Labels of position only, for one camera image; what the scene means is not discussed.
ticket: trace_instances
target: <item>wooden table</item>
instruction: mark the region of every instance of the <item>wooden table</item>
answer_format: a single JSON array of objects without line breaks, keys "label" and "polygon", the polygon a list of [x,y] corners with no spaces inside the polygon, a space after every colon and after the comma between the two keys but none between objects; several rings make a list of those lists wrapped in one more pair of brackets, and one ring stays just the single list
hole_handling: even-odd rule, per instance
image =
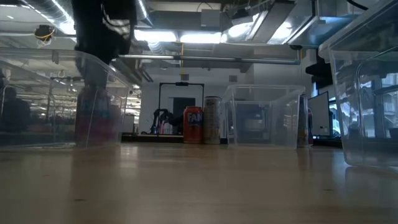
[{"label": "wooden table", "polygon": [[1,223],[397,223],[394,169],[333,148],[123,144],[0,153]]}]

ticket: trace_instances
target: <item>clear plastic bin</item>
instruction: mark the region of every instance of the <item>clear plastic bin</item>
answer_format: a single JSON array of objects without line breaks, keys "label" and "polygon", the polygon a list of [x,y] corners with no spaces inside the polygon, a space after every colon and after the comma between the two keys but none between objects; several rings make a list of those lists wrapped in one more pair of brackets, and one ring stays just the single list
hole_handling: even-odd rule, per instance
[{"label": "clear plastic bin", "polygon": [[381,1],[320,47],[351,165],[398,166],[397,12],[398,1]]},{"label": "clear plastic bin", "polygon": [[295,149],[303,86],[231,85],[223,97],[228,143]]},{"label": "clear plastic bin", "polygon": [[0,149],[121,141],[129,84],[98,58],[71,50],[0,49],[0,71]]}]

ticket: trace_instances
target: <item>silver can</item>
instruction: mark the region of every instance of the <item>silver can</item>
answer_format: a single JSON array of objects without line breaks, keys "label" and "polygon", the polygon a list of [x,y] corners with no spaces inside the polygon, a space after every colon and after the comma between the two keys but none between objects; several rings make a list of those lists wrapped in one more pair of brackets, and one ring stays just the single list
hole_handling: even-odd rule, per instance
[{"label": "silver can", "polygon": [[203,111],[203,138],[205,144],[220,143],[220,103],[218,96],[206,96]]}]

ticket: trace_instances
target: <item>plastic storage box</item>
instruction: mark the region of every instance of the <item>plastic storage box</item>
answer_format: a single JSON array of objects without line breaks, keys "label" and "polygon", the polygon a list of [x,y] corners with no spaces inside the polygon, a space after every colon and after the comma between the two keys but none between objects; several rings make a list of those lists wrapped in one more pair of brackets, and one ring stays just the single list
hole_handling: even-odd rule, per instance
[{"label": "plastic storage box", "polygon": [[228,143],[295,149],[303,86],[231,85],[223,97]]},{"label": "plastic storage box", "polygon": [[320,46],[351,165],[398,166],[397,12],[398,1],[381,1]]},{"label": "plastic storage box", "polygon": [[0,49],[0,69],[0,148],[120,142],[129,84],[98,58]]}]

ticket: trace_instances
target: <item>fanta logo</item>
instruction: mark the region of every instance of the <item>fanta logo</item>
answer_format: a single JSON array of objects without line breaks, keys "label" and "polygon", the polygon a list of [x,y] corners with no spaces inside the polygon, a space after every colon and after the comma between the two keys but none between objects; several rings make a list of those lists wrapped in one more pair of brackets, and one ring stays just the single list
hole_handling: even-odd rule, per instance
[{"label": "fanta logo", "polygon": [[201,114],[188,113],[188,125],[201,125]]}]

